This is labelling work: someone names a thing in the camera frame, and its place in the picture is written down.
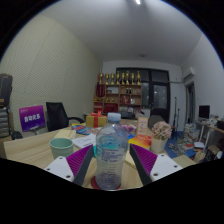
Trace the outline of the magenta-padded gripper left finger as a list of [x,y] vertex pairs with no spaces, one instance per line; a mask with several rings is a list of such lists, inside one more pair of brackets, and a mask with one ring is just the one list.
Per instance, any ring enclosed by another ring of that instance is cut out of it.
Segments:
[[93,155],[94,148],[89,145],[68,157],[59,156],[45,168],[45,171],[81,186]]

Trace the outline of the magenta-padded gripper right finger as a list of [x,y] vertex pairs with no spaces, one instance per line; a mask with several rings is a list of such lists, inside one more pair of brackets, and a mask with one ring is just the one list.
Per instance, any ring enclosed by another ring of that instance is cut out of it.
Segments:
[[144,186],[182,169],[166,154],[156,155],[134,144],[130,145],[130,155]]

